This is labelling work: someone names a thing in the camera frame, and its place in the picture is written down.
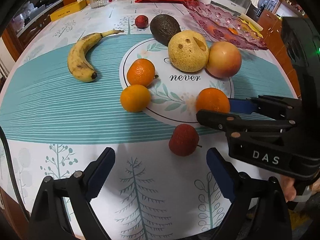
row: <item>pink glass fruit plate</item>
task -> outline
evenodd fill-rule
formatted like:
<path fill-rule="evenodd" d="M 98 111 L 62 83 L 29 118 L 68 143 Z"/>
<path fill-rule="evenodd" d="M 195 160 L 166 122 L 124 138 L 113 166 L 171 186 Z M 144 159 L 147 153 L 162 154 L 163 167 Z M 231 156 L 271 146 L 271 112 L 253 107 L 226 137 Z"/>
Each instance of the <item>pink glass fruit plate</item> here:
<path fill-rule="evenodd" d="M 185 1 L 184 6 L 193 19 L 212 38 L 231 42 L 241 49 L 268 49 L 249 25 L 232 16 L 229 12 L 199 1 Z"/>

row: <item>white lettering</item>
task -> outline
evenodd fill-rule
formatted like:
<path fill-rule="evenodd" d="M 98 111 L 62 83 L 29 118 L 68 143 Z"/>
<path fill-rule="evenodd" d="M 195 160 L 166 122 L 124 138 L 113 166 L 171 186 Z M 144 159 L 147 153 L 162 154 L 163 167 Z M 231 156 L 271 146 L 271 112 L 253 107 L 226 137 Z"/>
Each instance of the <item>white lettering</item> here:
<path fill-rule="evenodd" d="M 278 156 L 274 157 L 272 163 L 275 164 L 275 165 L 277 165 L 277 164 L 279 163 L 279 159 L 280 159 L 280 158 L 279 158 Z"/>
<path fill-rule="evenodd" d="M 259 158 L 259 152 L 258 151 L 253 151 L 253 158 L 258 159 Z"/>
<path fill-rule="evenodd" d="M 268 154 L 264 155 L 264 157 L 262 158 L 262 160 L 263 160 L 263 161 L 264 161 L 264 160 L 267 160 L 267 162 L 269 162 L 269 160 L 268 160 Z"/>

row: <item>yellow box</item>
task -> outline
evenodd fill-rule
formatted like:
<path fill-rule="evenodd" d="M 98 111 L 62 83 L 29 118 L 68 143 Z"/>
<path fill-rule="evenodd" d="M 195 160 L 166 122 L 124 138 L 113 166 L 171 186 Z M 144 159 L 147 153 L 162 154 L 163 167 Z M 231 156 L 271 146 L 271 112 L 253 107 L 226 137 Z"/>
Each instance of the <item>yellow box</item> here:
<path fill-rule="evenodd" d="M 56 10 L 54 13 L 50 14 L 51 21 L 54 22 L 58 19 L 61 19 L 67 15 L 73 14 L 75 12 L 81 11 L 87 4 L 85 0 L 79 2 L 70 3 L 62 8 Z"/>

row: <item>banana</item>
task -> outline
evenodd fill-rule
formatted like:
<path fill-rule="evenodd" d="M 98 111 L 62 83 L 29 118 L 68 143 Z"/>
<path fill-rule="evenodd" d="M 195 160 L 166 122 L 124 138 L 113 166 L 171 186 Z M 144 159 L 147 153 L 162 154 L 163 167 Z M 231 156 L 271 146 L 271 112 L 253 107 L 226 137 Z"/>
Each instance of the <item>banana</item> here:
<path fill-rule="evenodd" d="M 70 73 L 82 82 L 91 82 L 97 78 L 93 66 L 86 60 L 85 55 L 102 38 L 123 33 L 124 31 L 111 30 L 104 33 L 92 33 L 81 38 L 70 50 L 68 55 L 68 69 Z"/>

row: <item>red apple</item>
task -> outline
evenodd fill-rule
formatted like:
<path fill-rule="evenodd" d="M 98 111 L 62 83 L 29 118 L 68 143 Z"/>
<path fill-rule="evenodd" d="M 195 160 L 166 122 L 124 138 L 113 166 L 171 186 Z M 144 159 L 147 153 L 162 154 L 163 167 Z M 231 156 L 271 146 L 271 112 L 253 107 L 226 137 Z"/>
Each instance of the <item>red apple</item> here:
<path fill-rule="evenodd" d="M 217 78 L 228 78 L 238 73 L 241 63 L 239 49 L 230 42 L 219 41 L 210 47 L 206 68 Z"/>
<path fill-rule="evenodd" d="M 185 157 L 196 150 L 198 142 L 199 135 L 196 129 L 183 123 L 174 129 L 169 141 L 169 148 L 174 154 Z"/>
<path fill-rule="evenodd" d="M 136 26 L 137 26 L 138 28 L 143 29 L 143 28 L 145 28 L 145 27 L 148 26 L 149 19 L 148 19 L 148 17 L 145 16 L 145 15 L 139 15 L 139 16 L 135 19 L 134 23 L 136 24 Z"/>

